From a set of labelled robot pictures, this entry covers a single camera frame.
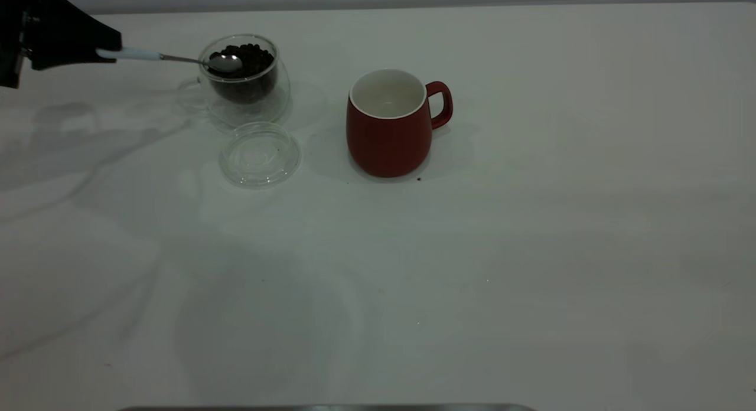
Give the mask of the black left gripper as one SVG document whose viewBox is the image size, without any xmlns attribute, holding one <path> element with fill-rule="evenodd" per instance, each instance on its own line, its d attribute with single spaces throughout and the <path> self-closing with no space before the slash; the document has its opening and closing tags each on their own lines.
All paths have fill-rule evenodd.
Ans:
<svg viewBox="0 0 756 411">
<path fill-rule="evenodd" d="M 1 86 L 16 89 L 22 66 L 22 32 L 26 11 L 32 0 L 1 0 Z M 32 44 L 67 51 L 40 51 L 30 54 L 33 70 L 76 64 L 113 64 L 113 58 L 97 55 L 97 50 L 121 51 L 119 31 L 83 12 L 68 0 L 34 0 Z"/>
</svg>

